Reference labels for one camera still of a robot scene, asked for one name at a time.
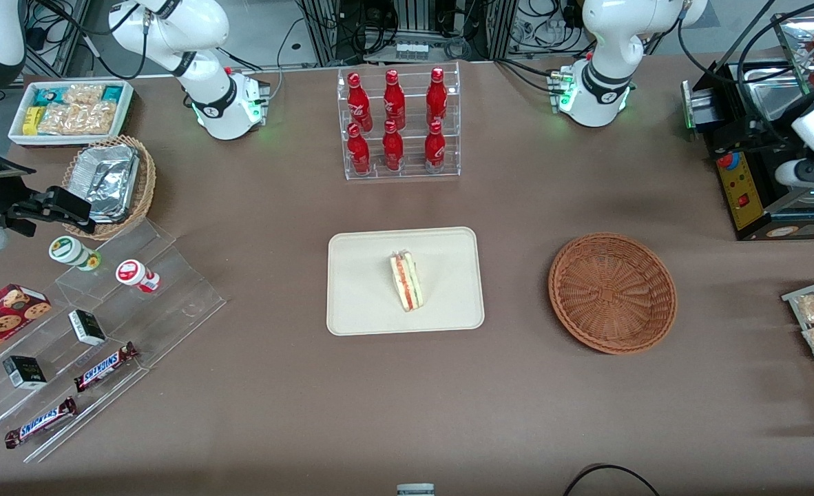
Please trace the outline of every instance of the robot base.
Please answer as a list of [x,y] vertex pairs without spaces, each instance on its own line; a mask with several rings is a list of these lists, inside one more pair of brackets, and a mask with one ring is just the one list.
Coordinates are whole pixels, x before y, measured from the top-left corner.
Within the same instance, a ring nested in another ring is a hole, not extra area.
[[255,126],[265,125],[269,111],[268,85],[260,87],[256,79],[239,73],[231,74],[230,78],[236,83],[236,96],[222,116],[203,116],[193,105],[199,124],[217,139],[239,138]]
[[563,92],[551,95],[551,107],[555,114],[564,113],[580,125],[602,127],[614,121],[615,116],[624,110],[630,88],[625,89],[621,98],[615,98],[611,103],[599,103],[581,81],[581,72],[586,65],[587,60],[579,60],[573,65],[561,67],[556,78],[548,77],[548,89]]

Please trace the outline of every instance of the yellow control panel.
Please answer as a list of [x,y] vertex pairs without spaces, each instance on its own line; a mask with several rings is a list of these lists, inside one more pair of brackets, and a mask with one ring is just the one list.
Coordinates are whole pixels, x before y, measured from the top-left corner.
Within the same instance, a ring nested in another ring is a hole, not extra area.
[[716,161],[722,189],[729,202],[731,217],[738,229],[744,229],[765,214],[753,175],[743,153],[728,154]]

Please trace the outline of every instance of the acrylic bottle rack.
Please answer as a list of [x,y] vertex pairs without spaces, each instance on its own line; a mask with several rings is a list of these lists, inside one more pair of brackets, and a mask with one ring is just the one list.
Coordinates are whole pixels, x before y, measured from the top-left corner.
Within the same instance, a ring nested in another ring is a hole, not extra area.
[[[224,304],[202,274],[193,270],[174,247],[174,239],[149,220],[98,248],[101,267],[92,272],[70,268],[43,292],[52,310],[39,323],[23,329],[0,346],[0,452],[24,462],[39,462],[66,442],[107,405],[134,385],[171,349]],[[118,264],[135,258],[160,276],[160,287],[143,293],[117,282]],[[74,309],[98,318],[107,339],[101,346],[77,341],[67,315]],[[76,392],[74,378],[133,342],[140,355],[101,382]],[[2,361],[8,355],[36,358],[46,380],[37,390],[15,389]],[[8,450],[6,433],[19,429],[73,396],[79,414],[29,437]]]
[[[426,171],[426,93],[431,83],[432,69],[441,67],[444,70],[444,85],[447,88],[447,116],[442,122],[441,134],[447,145],[444,148],[444,167],[437,174]],[[400,172],[392,172],[384,163],[382,137],[386,122],[385,107],[382,95],[386,91],[387,67],[362,66],[340,69],[337,73],[337,107],[340,116],[340,139],[343,142],[343,164],[346,179],[373,180],[398,178],[441,178],[442,176],[459,176],[461,173],[461,86],[459,66],[456,63],[438,63],[438,65],[398,65],[398,79],[404,89],[404,100],[407,107],[407,126],[400,131],[404,139],[404,166]],[[371,172],[366,176],[355,173],[349,159],[346,142],[349,138],[346,126],[351,122],[349,113],[349,85],[346,76],[357,72],[361,76],[361,85],[370,98],[370,114],[373,117],[373,129],[364,133],[370,147]]]

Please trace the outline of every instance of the round basket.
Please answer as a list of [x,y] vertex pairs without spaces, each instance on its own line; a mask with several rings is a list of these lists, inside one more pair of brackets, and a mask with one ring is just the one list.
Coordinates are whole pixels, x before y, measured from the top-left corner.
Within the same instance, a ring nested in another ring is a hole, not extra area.
[[576,339],[605,353],[639,353],[674,324],[677,292],[662,261],[626,236],[573,239],[548,274],[557,317]]
[[[73,236],[105,241],[112,238],[112,236],[121,230],[126,229],[126,226],[129,226],[129,224],[146,216],[147,211],[149,211],[149,205],[153,202],[153,188],[156,187],[156,166],[153,163],[153,157],[149,156],[147,148],[145,148],[140,141],[129,136],[103,139],[102,141],[92,143],[87,148],[113,147],[114,145],[130,145],[130,147],[136,148],[140,153],[140,163],[138,164],[137,178],[134,179],[134,192],[132,194],[129,217],[126,217],[126,220],[118,224],[96,224],[94,234],[88,234],[82,232],[80,229],[74,228],[74,226],[64,224],[64,229]],[[70,175],[73,174],[75,165],[76,157],[70,161],[70,166],[67,167],[67,171],[64,173],[64,179],[61,181],[61,186],[65,189],[68,183],[70,183]]]

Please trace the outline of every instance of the cookie box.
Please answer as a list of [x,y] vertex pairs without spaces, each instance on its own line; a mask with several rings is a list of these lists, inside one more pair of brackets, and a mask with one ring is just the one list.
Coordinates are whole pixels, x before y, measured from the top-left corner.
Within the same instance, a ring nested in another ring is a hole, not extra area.
[[0,290],[0,343],[51,310],[42,293],[8,285]]

